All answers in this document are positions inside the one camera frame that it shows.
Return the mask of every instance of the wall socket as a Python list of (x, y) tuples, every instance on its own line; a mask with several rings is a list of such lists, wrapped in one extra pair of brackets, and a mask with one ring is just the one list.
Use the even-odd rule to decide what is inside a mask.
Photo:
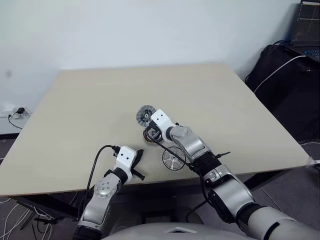
[(11, 110), (3, 110), (0, 111), (0, 119), (1, 118), (8, 118), (9, 115), (13, 115), (19, 108), (24, 108), (24, 113), (23, 114), (15, 114), (13, 116), (14, 119), (20, 119), (20, 118), (24, 118), (30, 114), (32, 114), (32, 112), (30, 111), (29, 108), (27, 108), (25, 105), (17, 105), (14, 108), (12, 108)]

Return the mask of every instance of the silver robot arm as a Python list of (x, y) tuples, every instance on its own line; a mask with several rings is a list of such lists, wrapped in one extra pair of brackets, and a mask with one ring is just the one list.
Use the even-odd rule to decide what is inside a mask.
[(139, 175), (133, 167), (139, 162), (143, 150), (135, 151), (122, 146), (115, 153), (116, 160), (113, 170), (108, 170), (93, 188), (93, 196), (86, 205), (79, 219), (74, 240), (100, 240), (108, 217), (110, 203), (123, 184), (130, 182), (134, 173)]
[(247, 236), (259, 240), (320, 239), (317, 230), (272, 207), (255, 203), (250, 190), (219, 161), (223, 154), (214, 155), (189, 127), (173, 124), (161, 109), (150, 119), (148, 128), (156, 131), (149, 137), (154, 139), (155, 132), (160, 130), (166, 142), (183, 150), (190, 169), (200, 176), (202, 187), (209, 189), (208, 196), (203, 191), (204, 197), (224, 222), (236, 222)]

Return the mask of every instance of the gray carpet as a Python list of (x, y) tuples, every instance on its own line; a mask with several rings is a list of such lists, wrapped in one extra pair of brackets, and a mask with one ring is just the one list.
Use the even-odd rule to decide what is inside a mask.
[[(4, 157), (14, 140), (0, 140), (0, 158)], [(305, 145), (304, 149), (314, 159), (320, 159), (320, 144)], [(305, 223), (313, 228), (319, 229), (320, 227), (320, 174), (313, 167), (301, 167), (296, 168), (274, 181), (264, 186), (264, 190), (273, 198), (273, 200), (279, 205), (279, 207), (289, 216)], [(248, 179), (249, 175), (239, 176), (242, 181)], [(270, 200), (270, 198), (261, 190), (258, 189), (253, 192), (255, 200), (260, 205), (268, 205), (274, 208), (277, 206)], [(0, 197), (0, 202), (5, 201), (7, 198)], [(198, 203), (203, 201), (203, 197), (200, 194), (190, 195), (187, 199), (184, 197), (181, 199), (181, 206), (193, 208)], [(4, 224), (6, 217), (12, 207), (15, 205), (14, 200), (10, 200), (7, 203), (0, 204), (0, 236), (4, 232)], [(7, 230), (10, 229), (21, 214), (25, 211), (25, 208), (18, 206), (12, 213), (7, 223)], [(197, 213), (202, 218), (204, 224), (224, 229), (239, 234), (243, 234), (236, 224), (227, 224), (220, 220), (214, 209), (208, 205), (204, 205), (197, 210)], [(60, 223), (54, 226), (51, 240), (70, 240), (76, 229), (77, 223), (72, 222), (70, 219), (64, 219)], [(40, 230), (44, 230), (45, 226), (40, 224)], [(35, 230), (38, 240), (42, 239), (42, 234)], [(10, 235), (10, 240), (34, 240), (32, 224), (29, 223), (23, 230), (19, 230), (17, 227)]]

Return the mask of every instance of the beige tabletop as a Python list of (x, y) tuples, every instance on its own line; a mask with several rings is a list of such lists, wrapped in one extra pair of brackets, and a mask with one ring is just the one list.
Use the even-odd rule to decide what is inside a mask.
[[(103, 145), (144, 149), (129, 184), (194, 178), (187, 167), (167, 169), (163, 150), (148, 145), (136, 121), (142, 105), (189, 126), (235, 174), (288, 169), (308, 155), (240, 78), (224, 64), (64, 70), (0, 165), (0, 196), (86, 188)], [(115, 164), (104, 151), (94, 184)]]

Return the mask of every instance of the laptop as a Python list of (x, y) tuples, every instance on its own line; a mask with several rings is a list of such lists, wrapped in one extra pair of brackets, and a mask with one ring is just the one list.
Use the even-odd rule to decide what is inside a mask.
[(301, 0), (285, 47), (320, 63), (320, 0)]

